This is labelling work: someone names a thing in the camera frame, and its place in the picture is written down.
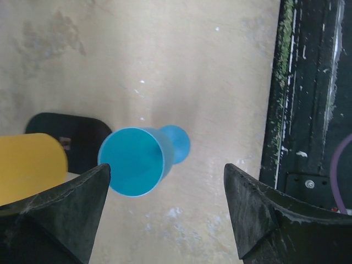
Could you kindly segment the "metal wine glass rack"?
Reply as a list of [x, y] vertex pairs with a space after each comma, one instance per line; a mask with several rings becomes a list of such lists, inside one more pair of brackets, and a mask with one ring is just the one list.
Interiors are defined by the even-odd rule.
[[97, 166], [99, 149], [112, 130], [96, 118], [43, 112], [29, 120], [25, 133], [55, 138], [66, 152], [68, 172], [83, 174]]

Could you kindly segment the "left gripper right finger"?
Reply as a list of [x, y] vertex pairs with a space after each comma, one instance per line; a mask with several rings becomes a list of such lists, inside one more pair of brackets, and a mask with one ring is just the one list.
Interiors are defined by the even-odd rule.
[[231, 163], [224, 189], [243, 263], [351, 263], [351, 216], [292, 198]]

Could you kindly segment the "orange wine glass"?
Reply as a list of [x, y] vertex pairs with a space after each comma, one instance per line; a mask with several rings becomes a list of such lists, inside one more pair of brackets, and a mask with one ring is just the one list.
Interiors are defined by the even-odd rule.
[[67, 155], [43, 134], [1, 136], [1, 216], [18, 214], [39, 193], [65, 182]]

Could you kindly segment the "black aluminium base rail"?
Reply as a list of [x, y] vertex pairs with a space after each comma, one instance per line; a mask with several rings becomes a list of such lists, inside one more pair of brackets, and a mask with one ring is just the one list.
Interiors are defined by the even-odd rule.
[[259, 179], [351, 213], [351, 1], [281, 1]]

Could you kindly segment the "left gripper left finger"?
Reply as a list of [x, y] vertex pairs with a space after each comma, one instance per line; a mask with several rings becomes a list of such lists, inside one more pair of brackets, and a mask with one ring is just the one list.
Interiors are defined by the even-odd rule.
[[1, 263], [89, 263], [110, 181], [101, 164], [1, 206]]

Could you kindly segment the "blue wine glass left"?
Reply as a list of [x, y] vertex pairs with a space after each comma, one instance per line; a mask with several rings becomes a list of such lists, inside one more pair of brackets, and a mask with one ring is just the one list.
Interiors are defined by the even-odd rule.
[[97, 163], [111, 168], [110, 187], [127, 197], [151, 192], [173, 165], [184, 161], [190, 152], [187, 132], [176, 125], [156, 128], [128, 127], [106, 137]]

